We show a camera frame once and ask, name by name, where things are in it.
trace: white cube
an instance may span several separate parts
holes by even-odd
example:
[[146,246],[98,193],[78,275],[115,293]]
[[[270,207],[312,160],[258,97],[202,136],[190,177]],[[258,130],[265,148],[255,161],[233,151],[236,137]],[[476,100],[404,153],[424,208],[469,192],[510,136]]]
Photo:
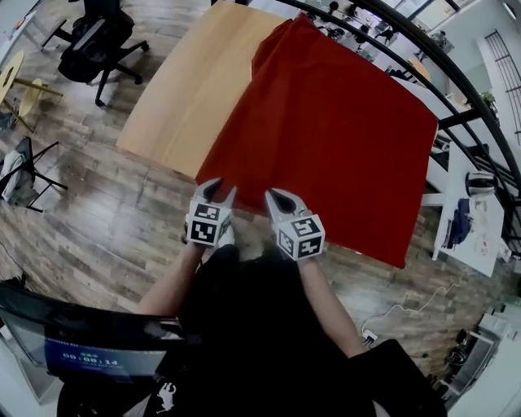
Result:
[[320,255],[326,232],[317,214],[276,225],[277,245],[294,261]]
[[192,200],[189,215],[186,239],[198,244],[217,246],[230,225],[231,209]]

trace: red tablecloth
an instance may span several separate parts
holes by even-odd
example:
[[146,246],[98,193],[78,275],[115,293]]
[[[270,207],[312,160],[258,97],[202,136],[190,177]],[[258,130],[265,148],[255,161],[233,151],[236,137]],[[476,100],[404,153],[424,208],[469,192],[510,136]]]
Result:
[[420,100],[300,15],[261,43],[197,181],[224,177],[256,212],[266,189],[291,191],[327,240],[403,268],[436,131]]

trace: wooden floor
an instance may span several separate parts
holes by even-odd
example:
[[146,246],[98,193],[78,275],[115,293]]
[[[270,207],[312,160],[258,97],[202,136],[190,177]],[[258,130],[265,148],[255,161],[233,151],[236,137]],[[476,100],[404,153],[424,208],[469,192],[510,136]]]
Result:
[[[184,215],[195,189],[191,181],[119,151],[116,140],[147,82],[209,0],[126,0],[123,6],[135,20],[134,39],[148,40],[151,50],[136,51],[126,61],[143,75],[143,85],[114,73],[103,93],[106,109],[94,105],[96,82],[76,84],[59,74],[64,45],[53,41],[44,53],[24,40],[18,45],[27,53],[20,76],[43,78],[64,92],[61,99],[44,94],[29,121],[37,127],[35,151],[60,141],[38,166],[69,191],[48,191],[37,204],[46,210],[42,215],[0,204],[0,242],[9,252],[0,247],[3,278],[18,274],[21,266],[36,292],[114,310],[132,310],[181,250]],[[63,0],[48,0],[38,12],[48,28],[66,17],[70,29],[81,15],[80,3]],[[10,97],[20,98],[20,90]],[[22,126],[0,132],[0,156],[24,134]],[[437,221],[436,212],[421,211],[404,270],[337,247],[327,249],[322,264],[358,326],[394,304],[417,309],[439,286],[461,280],[460,288],[439,294],[420,314],[395,309],[368,326],[381,338],[397,338],[424,373],[439,375],[458,330],[474,326],[502,293],[512,292],[514,277],[500,262],[488,279],[465,273],[455,261],[432,261]],[[245,258],[269,239],[264,218],[239,213],[234,227]]]

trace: black sleeve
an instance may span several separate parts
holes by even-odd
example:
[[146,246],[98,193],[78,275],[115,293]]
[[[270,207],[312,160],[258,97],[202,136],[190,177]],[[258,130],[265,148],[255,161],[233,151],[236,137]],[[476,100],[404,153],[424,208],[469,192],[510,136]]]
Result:
[[352,375],[391,417],[446,417],[441,398],[396,340],[349,359]]

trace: chair armrest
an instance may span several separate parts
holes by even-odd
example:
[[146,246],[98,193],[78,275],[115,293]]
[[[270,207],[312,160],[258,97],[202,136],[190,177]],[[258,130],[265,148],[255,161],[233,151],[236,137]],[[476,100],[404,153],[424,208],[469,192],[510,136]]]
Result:
[[85,44],[101,29],[103,24],[105,23],[105,19],[98,20],[89,31],[83,35],[83,38],[72,48],[74,52],[78,52]]

